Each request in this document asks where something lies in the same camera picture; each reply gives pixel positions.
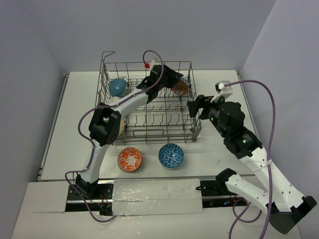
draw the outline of dish rack tines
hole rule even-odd
[[[103,52],[96,94],[99,102],[107,103],[110,99],[109,83],[115,78],[124,78],[127,87],[122,97],[133,91],[149,75],[143,62],[105,62],[109,52]],[[163,88],[158,97],[147,105],[138,107],[123,120],[125,127],[114,144],[127,143],[169,143],[192,142],[197,140],[201,131],[199,113],[189,116],[187,102],[197,97],[192,64],[190,61],[165,61],[171,69],[180,72],[190,83],[189,93],[179,96]]]

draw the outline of orange bowl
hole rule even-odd
[[[189,82],[187,81],[187,78],[181,78],[180,81],[176,83],[171,88],[171,91],[173,91],[178,96],[187,96],[189,93]]]
[[[138,170],[142,164],[141,152],[133,147],[123,149],[118,156],[119,168],[127,173]]]

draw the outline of white wall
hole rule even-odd
[[[242,79],[271,89],[277,121],[271,156],[292,183],[319,202],[319,1],[277,0],[242,70]],[[265,90],[245,85],[264,143],[271,128]],[[319,238],[319,206],[299,224],[303,239]]]
[[[241,69],[275,0],[21,0],[65,72],[141,61],[146,49],[194,69]]]
[[[62,73],[18,0],[0,0],[0,238],[37,177]]]

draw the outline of white robotic arm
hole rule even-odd
[[[145,77],[130,94],[122,98],[120,104],[113,103],[108,106],[104,103],[98,104],[89,125],[90,138],[95,149],[91,148],[84,170],[78,174],[75,181],[75,186],[83,197],[91,198],[96,192],[104,155],[109,145],[119,135],[121,119],[155,99],[162,88],[173,87],[182,77],[183,74],[166,65],[153,65],[150,75]]]
[[[122,100],[128,99],[124,104],[120,106],[116,106],[112,108],[114,111],[118,112],[121,115],[121,119],[124,119],[125,116],[127,116],[129,113],[134,111],[136,108],[145,105],[148,102],[149,96],[146,93],[138,94],[138,92],[142,91],[141,89],[134,89],[130,94],[125,96]],[[93,184],[94,182],[97,182],[100,175],[100,168],[104,159],[104,155],[110,146],[109,144],[105,144],[101,146],[96,140],[94,140],[94,143],[96,145],[96,148],[94,150],[94,155],[92,159],[92,163],[90,168],[88,168],[85,172],[80,173],[80,177],[87,183]],[[87,160],[85,162],[85,165],[88,165],[90,157],[91,157],[91,151],[87,156]]]
[[[188,102],[190,116],[197,114],[203,108],[200,119],[208,119],[224,138],[227,149],[238,160],[244,163],[260,180],[266,190],[247,182],[231,169],[225,169],[216,176],[221,188],[238,194],[256,205],[265,214],[269,203],[269,172],[272,175],[272,209],[269,222],[279,232],[286,234],[299,222],[317,203],[313,197],[306,197],[298,191],[282,174],[272,160],[267,161],[267,152],[255,134],[244,126],[244,113],[241,105],[225,102],[232,94],[231,87],[224,85],[230,82],[216,84],[218,94],[205,97],[200,95],[193,102]]]

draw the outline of white table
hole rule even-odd
[[[98,74],[98,72],[70,73],[48,151],[43,160],[41,180],[63,180],[66,171],[84,167],[90,143],[78,134],[77,125],[82,115],[94,107]],[[197,95],[207,96],[216,93],[214,85],[219,81],[238,81],[235,70],[194,71],[194,78]],[[233,86],[233,91],[234,94],[228,100],[242,105],[241,109],[246,115],[245,126],[255,132],[241,86]],[[82,130],[86,135],[89,135],[88,125],[91,117],[92,114],[88,115],[82,124]],[[184,150],[185,160],[177,170],[166,170],[160,165],[158,151],[163,145],[164,143],[130,144],[129,146],[137,148],[143,155],[143,164],[134,173],[125,173],[117,165],[119,152],[127,146],[110,146],[102,163],[100,178],[212,177],[225,168],[232,168],[241,175],[252,174],[226,149],[223,139],[208,120],[202,120],[202,131],[197,142],[178,143]]]
[[[88,212],[63,212],[67,189],[66,182],[29,183],[12,239],[227,239],[235,219],[231,208],[213,208],[198,214],[117,217],[98,223]],[[258,209],[251,207],[243,218],[257,214]],[[238,222],[232,238],[259,238],[264,221],[262,215],[251,224]],[[264,238],[301,239],[297,227],[283,235],[271,225]]]
[[[234,70],[194,71],[197,94],[213,95],[214,84],[218,81],[237,81]],[[94,107],[98,72],[71,72],[64,89],[64,95],[52,137],[45,153],[41,181],[29,183],[23,204],[13,232],[13,239],[227,239],[235,217],[231,208],[203,209],[200,213],[149,216],[118,216],[109,223],[94,221],[88,212],[64,212],[68,184],[64,173],[81,169],[89,150],[89,143],[78,135],[77,124],[80,117]],[[240,86],[234,86],[230,101],[239,102],[245,113],[245,126],[254,131],[244,93]],[[83,131],[88,135],[91,115],[83,123]],[[111,146],[101,167],[100,177],[120,180],[125,178],[199,178],[213,177],[225,168],[232,168],[257,186],[258,180],[251,176],[243,164],[228,152],[223,140],[209,121],[202,121],[202,132],[197,142],[179,145],[185,152],[185,164],[178,170],[166,170],[158,163],[158,150],[162,144],[130,145],[138,148],[144,157],[143,166],[135,173],[124,173],[116,163],[117,155],[124,146]],[[244,219],[252,219],[258,214],[252,206]],[[239,222],[233,238],[259,238],[265,216],[252,224]],[[271,225],[265,239],[301,239],[298,228],[287,235],[280,234]]]

